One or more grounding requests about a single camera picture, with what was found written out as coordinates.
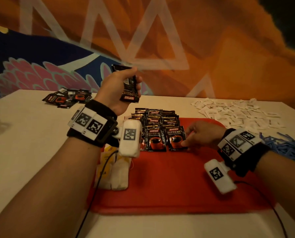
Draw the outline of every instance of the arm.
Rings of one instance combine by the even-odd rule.
[[[295,161],[267,152],[254,171],[295,220]]]
[[[117,115],[124,113],[129,103],[119,100],[123,81],[135,73],[133,68],[106,77],[95,100]],[[71,235],[84,208],[99,157],[99,147],[68,138],[1,212],[0,237]]]
[[[182,146],[208,146],[218,149],[226,128],[198,121],[186,129],[188,138]],[[295,220],[295,161],[272,151],[263,155],[254,171],[273,192],[276,200]]]

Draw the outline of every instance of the black cable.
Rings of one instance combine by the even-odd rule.
[[[273,205],[272,205],[272,203],[271,203],[271,201],[269,201],[269,199],[258,189],[258,188],[256,188],[254,185],[252,185],[252,184],[249,184],[249,183],[247,183],[247,182],[245,182],[245,181],[239,181],[239,180],[236,180],[236,181],[234,181],[234,183],[235,184],[247,184],[247,185],[249,185],[249,186],[251,186],[253,189],[255,189],[257,192],[259,192],[260,193],[260,195],[262,196],[262,198],[264,199],[264,200],[266,200],[267,201],[267,203],[269,204],[269,206],[270,207],[272,207],[272,209],[273,209],[273,211],[274,211],[274,213],[276,214],[276,216],[277,216],[277,219],[278,219],[278,221],[280,222],[280,225],[281,225],[281,227],[282,227],[282,229],[283,229],[283,233],[284,233],[284,236],[285,236],[285,238],[288,238],[288,236],[287,236],[287,232],[286,232],[286,230],[285,230],[285,227],[284,227],[284,224],[283,224],[283,222],[282,222],[282,220],[280,219],[280,216],[278,215],[278,213],[277,213],[277,211],[275,210],[275,208],[273,207]]]
[[[80,231],[82,230],[82,226],[83,226],[84,223],[85,223],[85,220],[86,220],[87,215],[88,215],[88,213],[89,213],[89,211],[90,211],[90,208],[91,208],[92,202],[94,201],[94,197],[95,197],[95,195],[96,195],[96,193],[97,193],[97,190],[98,190],[98,187],[99,187],[99,182],[100,182],[100,180],[101,180],[101,177],[102,177],[103,171],[105,170],[106,164],[108,164],[108,161],[109,161],[109,159],[111,158],[111,156],[114,155],[115,153],[118,153],[118,152],[119,152],[119,151],[116,150],[116,151],[114,151],[112,154],[110,154],[109,157],[107,158],[105,164],[103,165],[103,168],[102,168],[102,170],[101,170],[101,172],[100,172],[100,176],[99,176],[99,179],[98,179],[98,182],[97,182],[97,186],[96,186],[96,188],[94,189],[94,195],[92,196],[92,199],[91,199],[91,201],[90,201],[90,204],[89,204],[89,207],[88,207],[88,209],[87,209],[87,212],[86,212],[86,214],[85,214],[85,216],[84,216],[84,218],[83,218],[83,220],[82,220],[82,223],[80,224],[80,227],[79,227],[79,229],[78,229],[78,232],[77,232],[75,238],[78,237]]]

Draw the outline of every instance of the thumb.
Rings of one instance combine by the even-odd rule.
[[[195,137],[196,133],[191,133],[186,140],[184,140],[183,142],[181,142],[181,146],[183,147],[189,147],[189,146],[193,146],[194,144],[196,144],[196,137]]]
[[[118,74],[120,75],[120,77],[125,80],[127,78],[132,78],[136,72],[138,71],[138,68],[137,67],[133,67],[131,69],[125,69],[125,70],[122,70],[122,71],[118,71]]]

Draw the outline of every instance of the person's right arm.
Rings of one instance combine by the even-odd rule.
[[[189,136],[182,146],[208,146],[218,149],[226,128],[205,121],[198,121],[186,129]],[[276,200],[295,220],[295,161],[272,151],[263,155],[254,171],[273,192]]]

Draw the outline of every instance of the person's left arm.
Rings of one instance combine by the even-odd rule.
[[[124,113],[129,103],[119,100],[123,81],[136,71],[133,68],[112,73],[104,79],[95,100],[117,115]],[[85,206],[99,157],[99,147],[68,138],[1,212],[0,237],[71,236]]]

